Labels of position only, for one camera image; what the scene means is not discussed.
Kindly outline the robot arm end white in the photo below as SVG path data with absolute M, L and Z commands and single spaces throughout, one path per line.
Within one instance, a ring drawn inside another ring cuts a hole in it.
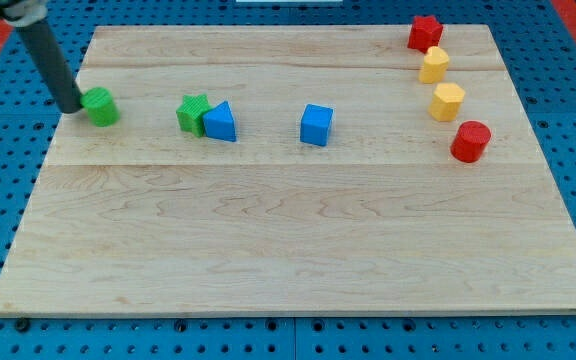
M 44 20 L 47 0 L 0 0 L 0 20 L 13 27 L 26 27 Z

